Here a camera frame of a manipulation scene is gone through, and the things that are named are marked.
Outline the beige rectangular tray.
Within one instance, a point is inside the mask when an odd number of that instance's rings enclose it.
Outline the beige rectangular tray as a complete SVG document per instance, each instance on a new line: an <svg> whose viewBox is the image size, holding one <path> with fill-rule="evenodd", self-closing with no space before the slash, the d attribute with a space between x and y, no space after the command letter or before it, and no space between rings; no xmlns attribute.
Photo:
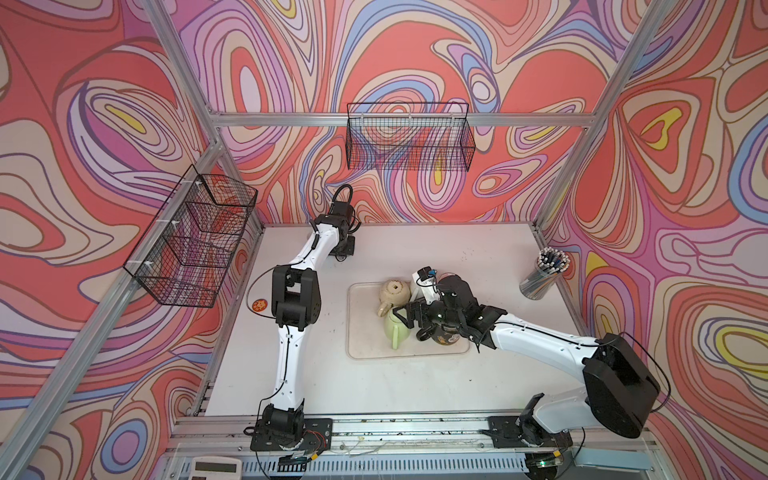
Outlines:
<svg viewBox="0 0 768 480"><path fill-rule="evenodd" d="M398 350L390 347L385 335L385 317L377 316L379 283L357 283L348 290L347 354L355 360L459 355L469 351L469 342L462 339L450 346L439 345L432 339L419 341L416 329Z"/></svg>

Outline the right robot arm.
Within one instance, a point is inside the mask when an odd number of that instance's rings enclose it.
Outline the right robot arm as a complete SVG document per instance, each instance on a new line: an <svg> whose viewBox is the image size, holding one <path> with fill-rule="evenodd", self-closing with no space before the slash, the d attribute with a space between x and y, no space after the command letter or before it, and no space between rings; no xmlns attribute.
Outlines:
<svg viewBox="0 0 768 480"><path fill-rule="evenodd" d="M603 427L635 439L661 393L659 382L625 338L566 334L480 303L469 284L452 274L417 278L410 302L393 308L420 340L438 331L457 334L477 348L509 351L556 368L579 383L557 395L534 395L515 421L520 441L539 446L562 432Z"/></svg>

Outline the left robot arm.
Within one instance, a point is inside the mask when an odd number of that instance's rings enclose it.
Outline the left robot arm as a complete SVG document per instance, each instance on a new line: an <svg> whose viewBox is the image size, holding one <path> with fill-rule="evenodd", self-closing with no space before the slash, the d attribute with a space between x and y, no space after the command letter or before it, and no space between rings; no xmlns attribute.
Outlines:
<svg viewBox="0 0 768 480"><path fill-rule="evenodd" d="M274 392L260 401L263 422L272 427L287 431L301 424L305 340L322 309L318 271L330 257L354 254L358 228L352 203L333 200L312 221L312 233L296 256L272 269L270 307L278 326L278 366Z"/></svg>

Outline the white ceramic mug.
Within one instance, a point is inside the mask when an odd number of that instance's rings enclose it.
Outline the white ceramic mug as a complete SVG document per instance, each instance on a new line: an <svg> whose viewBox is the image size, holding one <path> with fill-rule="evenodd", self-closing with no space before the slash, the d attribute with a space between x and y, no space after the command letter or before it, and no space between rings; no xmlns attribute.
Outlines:
<svg viewBox="0 0 768 480"><path fill-rule="evenodd" d="M410 300L416 301L424 297L422 286L420 285L421 278L418 272L414 272L411 276L410 282Z"/></svg>

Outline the cream speckled round mug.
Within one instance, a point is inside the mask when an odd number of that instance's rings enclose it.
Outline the cream speckled round mug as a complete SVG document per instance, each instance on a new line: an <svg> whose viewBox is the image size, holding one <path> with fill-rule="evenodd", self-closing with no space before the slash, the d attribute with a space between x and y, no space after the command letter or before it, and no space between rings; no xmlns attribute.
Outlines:
<svg viewBox="0 0 768 480"><path fill-rule="evenodd" d="M378 293L379 306L377 316L384 317L396 307L404 306L410 301L411 289L407 282L401 280L388 280Z"/></svg>

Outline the light green ceramic mug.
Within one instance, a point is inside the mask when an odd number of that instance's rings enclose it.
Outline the light green ceramic mug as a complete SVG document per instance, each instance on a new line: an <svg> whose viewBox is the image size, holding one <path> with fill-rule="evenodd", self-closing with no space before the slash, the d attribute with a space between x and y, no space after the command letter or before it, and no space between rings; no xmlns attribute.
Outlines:
<svg viewBox="0 0 768 480"><path fill-rule="evenodd" d="M395 315L394 308L390 308L387 312L384 330L393 350L398 350L410 336L410 329Z"/></svg>

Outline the black patterned mug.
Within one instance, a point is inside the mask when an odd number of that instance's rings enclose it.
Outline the black patterned mug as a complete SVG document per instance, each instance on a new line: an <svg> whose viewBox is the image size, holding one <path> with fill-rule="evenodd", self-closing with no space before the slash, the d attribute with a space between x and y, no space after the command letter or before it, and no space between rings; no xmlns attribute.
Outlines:
<svg viewBox="0 0 768 480"><path fill-rule="evenodd" d="M430 338L439 345L450 346L461 341L463 336L456 328L438 325Z"/></svg>

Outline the pink ceramic mug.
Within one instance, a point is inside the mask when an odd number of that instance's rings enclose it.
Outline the pink ceramic mug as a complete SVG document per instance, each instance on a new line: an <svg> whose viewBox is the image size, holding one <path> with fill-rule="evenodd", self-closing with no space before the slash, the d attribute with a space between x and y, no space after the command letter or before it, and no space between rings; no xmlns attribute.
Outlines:
<svg viewBox="0 0 768 480"><path fill-rule="evenodd" d="M461 281L461 277L452 272L445 272L438 280L438 286L440 288L453 288L458 282Z"/></svg>

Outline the red star sticker badge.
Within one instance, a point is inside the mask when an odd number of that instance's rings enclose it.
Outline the red star sticker badge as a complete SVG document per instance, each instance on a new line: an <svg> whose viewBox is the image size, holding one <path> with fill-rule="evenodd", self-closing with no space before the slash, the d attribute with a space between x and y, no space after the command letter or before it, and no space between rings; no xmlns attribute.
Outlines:
<svg viewBox="0 0 768 480"><path fill-rule="evenodd" d="M250 310L254 313L261 313L265 311L267 308L268 308L268 302L265 299L255 300L250 306Z"/></svg>

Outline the metal cup of pens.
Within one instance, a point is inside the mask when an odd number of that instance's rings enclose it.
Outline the metal cup of pens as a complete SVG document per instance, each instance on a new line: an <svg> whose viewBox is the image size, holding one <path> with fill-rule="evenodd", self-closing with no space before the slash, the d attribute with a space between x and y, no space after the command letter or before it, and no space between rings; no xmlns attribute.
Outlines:
<svg viewBox="0 0 768 480"><path fill-rule="evenodd" d="M570 267L570 258L563 250L545 247L539 251L535 267L520 283L521 293L531 300L542 299L555 280Z"/></svg>

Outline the white calculator device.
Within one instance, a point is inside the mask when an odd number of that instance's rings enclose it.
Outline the white calculator device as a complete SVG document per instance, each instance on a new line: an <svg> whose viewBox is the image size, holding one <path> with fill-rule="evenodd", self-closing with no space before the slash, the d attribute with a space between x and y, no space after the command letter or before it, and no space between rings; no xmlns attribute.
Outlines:
<svg viewBox="0 0 768 480"><path fill-rule="evenodd" d="M191 480L241 480L243 463L238 458L199 456L190 462Z"/></svg>

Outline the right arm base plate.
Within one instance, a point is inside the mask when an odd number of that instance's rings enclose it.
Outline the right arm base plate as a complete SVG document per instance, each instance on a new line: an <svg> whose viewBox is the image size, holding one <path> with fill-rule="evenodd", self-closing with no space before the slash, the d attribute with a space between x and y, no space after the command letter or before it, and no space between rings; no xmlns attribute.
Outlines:
<svg viewBox="0 0 768 480"><path fill-rule="evenodd" d="M561 450L573 445L569 432L549 433L533 420L518 416L490 416L488 427L480 431L495 448L550 448Z"/></svg>

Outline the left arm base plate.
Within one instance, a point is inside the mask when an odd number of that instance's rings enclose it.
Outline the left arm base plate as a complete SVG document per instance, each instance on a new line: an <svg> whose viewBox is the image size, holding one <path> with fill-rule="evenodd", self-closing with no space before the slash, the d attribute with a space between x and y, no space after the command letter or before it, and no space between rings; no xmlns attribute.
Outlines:
<svg viewBox="0 0 768 480"><path fill-rule="evenodd" d="M322 453L332 445L333 419L329 417L305 419L296 432L283 431L267 426L258 420L244 433L250 434L250 450L254 452L304 452Z"/></svg>

